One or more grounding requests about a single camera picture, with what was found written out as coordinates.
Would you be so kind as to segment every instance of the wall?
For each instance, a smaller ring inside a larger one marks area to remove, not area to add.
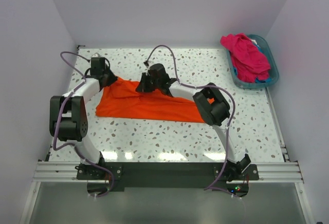
[[[70,76],[59,53],[75,44],[52,0],[0,0],[0,10],[0,219],[13,224],[49,148],[49,99]]]
[[[88,47],[202,47],[228,33],[265,36],[286,0],[54,0]]]
[[[281,74],[272,95],[283,137],[323,223],[329,223],[328,1],[287,0],[266,37]]]

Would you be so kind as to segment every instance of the orange shirt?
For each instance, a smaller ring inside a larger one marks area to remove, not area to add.
[[[151,93],[135,91],[139,82],[121,78],[103,90],[96,107],[100,117],[170,120],[204,123],[194,102],[163,95],[160,90]]]

